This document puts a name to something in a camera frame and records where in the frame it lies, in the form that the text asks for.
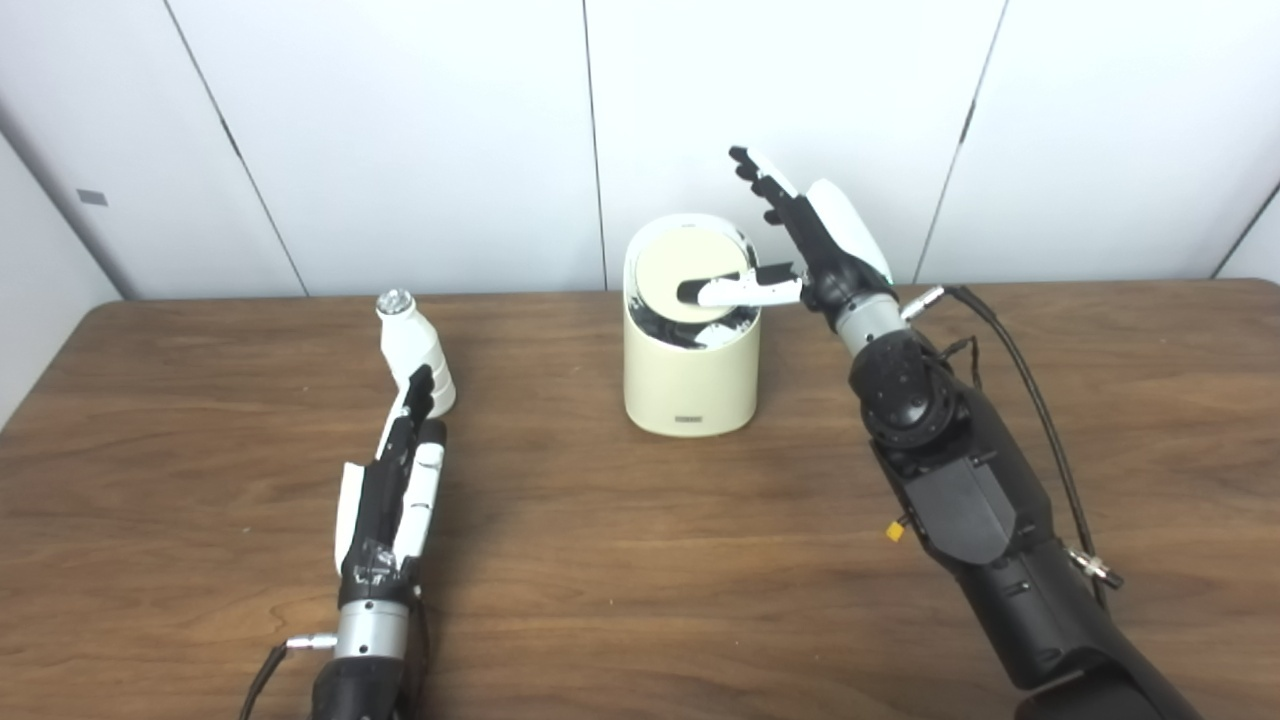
cylindrical container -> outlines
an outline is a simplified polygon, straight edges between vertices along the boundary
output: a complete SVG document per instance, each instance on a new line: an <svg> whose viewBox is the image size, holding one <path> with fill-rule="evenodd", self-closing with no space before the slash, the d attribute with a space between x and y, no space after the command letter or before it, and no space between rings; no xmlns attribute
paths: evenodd
<svg viewBox="0 0 1280 720"><path fill-rule="evenodd" d="M453 407L458 391L453 386L449 365L444 360L440 336L419 313L417 302L407 290L389 290L378 297L378 316L383 322L383 357L403 393L408 380L422 364L431 366L434 407L428 418L439 418Z"/></svg>
<svg viewBox="0 0 1280 720"><path fill-rule="evenodd" d="M705 437L751 419L760 309L699 307L681 302L676 288L754 265L746 236L713 215L659 218L631 240L622 279L622 392L636 425Z"/></svg>

small white bottle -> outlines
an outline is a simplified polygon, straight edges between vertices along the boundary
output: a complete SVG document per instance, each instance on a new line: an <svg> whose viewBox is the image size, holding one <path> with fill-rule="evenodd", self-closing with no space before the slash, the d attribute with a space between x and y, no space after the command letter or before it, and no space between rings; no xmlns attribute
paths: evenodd
<svg viewBox="0 0 1280 720"><path fill-rule="evenodd" d="M440 336L428 319L417 311L417 302L407 290L389 290L378 297L378 316L383 322L383 357L396 379L401 395L408 380L424 364L431 366L435 389L431 391L434 407L429 418L439 418L453 407L458 391L444 360Z"/></svg>

white wall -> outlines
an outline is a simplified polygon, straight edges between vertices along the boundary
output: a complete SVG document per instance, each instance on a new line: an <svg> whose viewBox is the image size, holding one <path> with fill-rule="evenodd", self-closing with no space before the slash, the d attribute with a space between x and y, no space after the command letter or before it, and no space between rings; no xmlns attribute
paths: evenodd
<svg viewBox="0 0 1280 720"><path fill-rule="evenodd" d="M731 145L801 188L831 178L910 278L1001 4L588 0L611 287L631 236L669 213L723 215L763 259L799 260Z"/></svg>
<svg viewBox="0 0 1280 720"><path fill-rule="evenodd" d="M600 288L677 211L796 259L731 143L900 281L1208 277L1280 181L1275 3L170 5L0 0L0 131L138 297Z"/></svg>
<svg viewBox="0 0 1280 720"><path fill-rule="evenodd" d="M131 295L302 292L164 3L0 0L0 131Z"/></svg>
<svg viewBox="0 0 1280 720"><path fill-rule="evenodd" d="M1012 0L919 279L1208 277L1280 179L1277 38L1277 3Z"/></svg>
<svg viewBox="0 0 1280 720"><path fill-rule="evenodd" d="M603 288L580 0L173 0L312 293Z"/></svg>
<svg viewBox="0 0 1280 720"><path fill-rule="evenodd" d="M1280 200L1276 197L1280 195L1271 199L1217 277L1262 278L1280 283Z"/></svg>
<svg viewBox="0 0 1280 720"><path fill-rule="evenodd" d="M0 136L0 428L115 288Z"/></svg>

cream-colored container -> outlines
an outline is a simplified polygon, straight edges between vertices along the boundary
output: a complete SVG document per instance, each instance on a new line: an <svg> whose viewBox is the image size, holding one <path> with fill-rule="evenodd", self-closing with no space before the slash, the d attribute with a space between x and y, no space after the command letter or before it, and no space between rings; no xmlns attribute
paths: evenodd
<svg viewBox="0 0 1280 720"><path fill-rule="evenodd" d="M627 246L622 279L622 393L640 428L675 437L736 430L755 413L759 307L699 307L684 281L746 270L755 250L713 215L668 215Z"/></svg>

black robotic arm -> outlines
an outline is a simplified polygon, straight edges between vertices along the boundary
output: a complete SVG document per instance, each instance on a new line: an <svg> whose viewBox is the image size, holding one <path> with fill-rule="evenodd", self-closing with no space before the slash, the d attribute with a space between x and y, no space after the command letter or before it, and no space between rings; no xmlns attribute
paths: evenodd
<svg viewBox="0 0 1280 720"><path fill-rule="evenodd" d="M819 181L800 195L748 149L730 155L739 177L772 205L765 220L787 229L808 265L799 299L826 316L854 357L849 383L905 523L955 577L1010 680L1027 691L1047 687L1016 717L1198 720L1091 597L1079 570L1119 580L1059 538L1048 496L1000 414L909 324L945 293L991 320L995 314L963 287L900 307L883 255L833 186ZM708 281L692 281L681 291L699 299L707 288ZM1033 388L1029 375L1028 383Z"/></svg>

